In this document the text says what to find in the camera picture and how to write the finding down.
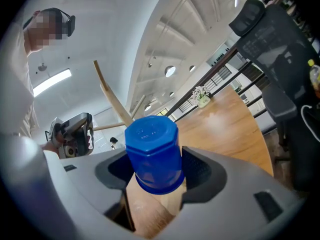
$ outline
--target chair armrest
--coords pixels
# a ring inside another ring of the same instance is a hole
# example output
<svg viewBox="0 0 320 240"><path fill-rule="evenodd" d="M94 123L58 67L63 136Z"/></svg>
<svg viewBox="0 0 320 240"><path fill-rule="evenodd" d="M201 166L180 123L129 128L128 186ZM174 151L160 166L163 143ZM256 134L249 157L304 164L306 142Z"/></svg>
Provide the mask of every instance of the chair armrest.
<svg viewBox="0 0 320 240"><path fill-rule="evenodd" d="M297 106L274 84L262 91L262 99L266 110L276 123L294 118L298 114Z"/></svg>

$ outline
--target black office chair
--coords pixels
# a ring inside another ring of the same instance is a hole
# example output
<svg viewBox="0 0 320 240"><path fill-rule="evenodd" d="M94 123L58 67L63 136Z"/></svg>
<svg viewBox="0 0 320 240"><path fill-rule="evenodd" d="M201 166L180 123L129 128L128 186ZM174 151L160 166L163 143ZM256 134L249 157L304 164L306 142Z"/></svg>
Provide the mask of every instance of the black office chair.
<svg viewBox="0 0 320 240"><path fill-rule="evenodd" d="M279 144L289 150L293 187L310 191L318 174L320 143L301 117L307 108L307 121L320 129L320 102L309 79L308 60L320 65L320 59L299 27L279 5L265 8L259 0L247 0L229 24L241 38L235 44L242 56L255 63L271 84L262 91L267 111L277 124Z"/></svg>

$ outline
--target wooden dowel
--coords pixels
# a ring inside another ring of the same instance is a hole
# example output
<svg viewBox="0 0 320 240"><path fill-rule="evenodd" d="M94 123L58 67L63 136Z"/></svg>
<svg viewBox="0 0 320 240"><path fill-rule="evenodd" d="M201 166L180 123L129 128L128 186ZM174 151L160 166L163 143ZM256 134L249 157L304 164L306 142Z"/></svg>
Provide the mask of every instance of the wooden dowel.
<svg viewBox="0 0 320 240"><path fill-rule="evenodd" d="M132 118L130 117L129 113L125 110L125 108L122 106L116 95L113 93L109 85L106 83L104 76L101 73L99 64L96 60L93 61L93 65L95 67L96 73L98 74L98 77L101 82L101 88L104 93L104 95L107 97L111 105L113 106L114 110L117 112L121 120L124 122L124 125L128 127L133 123Z"/></svg>
<svg viewBox="0 0 320 240"><path fill-rule="evenodd" d="M94 127L93 131L100 131L100 130L110 129L110 128L124 126L124 125L125 124L123 122L117 122L117 123L113 123L113 124L109 124L109 125L105 125L105 126Z"/></svg>
<svg viewBox="0 0 320 240"><path fill-rule="evenodd" d="M142 95L142 97L141 97L141 99L139 100L138 104L135 106L134 110L133 110L132 113L131 113L131 118L134 118L134 117L135 117L135 115L136 115L139 107L141 106L142 102L144 102L145 98L146 98L146 95Z"/></svg>

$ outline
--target wooden table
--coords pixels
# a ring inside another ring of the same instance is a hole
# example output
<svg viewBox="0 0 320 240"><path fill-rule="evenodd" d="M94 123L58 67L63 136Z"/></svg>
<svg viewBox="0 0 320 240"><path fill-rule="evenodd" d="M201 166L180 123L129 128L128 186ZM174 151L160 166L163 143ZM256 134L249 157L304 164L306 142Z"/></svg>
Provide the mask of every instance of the wooden table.
<svg viewBox="0 0 320 240"><path fill-rule="evenodd" d="M213 151L254 163L273 176L262 133L238 94L227 86L204 108L197 108L177 122L180 146ZM154 237L179 212L185 182L166 195L150 194L132 177L127 186L135 234Z"/></svg>

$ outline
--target fluorescent light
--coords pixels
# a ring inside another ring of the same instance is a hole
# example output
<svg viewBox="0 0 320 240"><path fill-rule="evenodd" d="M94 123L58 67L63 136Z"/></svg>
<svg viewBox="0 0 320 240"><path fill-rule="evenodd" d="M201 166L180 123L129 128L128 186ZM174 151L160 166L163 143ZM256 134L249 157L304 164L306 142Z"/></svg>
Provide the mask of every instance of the fluorescent light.
<svg viewBox="0 0 320 240"><path fill-rule="evenodd" d="M71 77L70 69L67 69L65 71L62 71L59 74L54 75L53 77L50 77L49 79L45 80L44 82L40 83L37 87L33 89L33 96L37 97L40 93L45 91L51 86L54 86L56 83L59 83L63 79L66 79L68 77Z"/></svg>
<svg viewBox="0 0 320 240"><path fill-rule="evenodd" d="M238 6L238 0L234 0L234 7Z"/></svg>
<svg viewBox="0 0 320 240"><path fill-rule="evenodd" d="M145 105L145 107L144 107L144 111L147 111L147 110L149 110L151 108L151 105L150 104L147 104L147 105Z"/></svg>
<svg viewBox="0 0 320 240"><path fill-rule="evenodd" d="M167 66L166 69L164 70L165 76L168 78L172 76L172 74L176 71L175 66Z"/></svg>

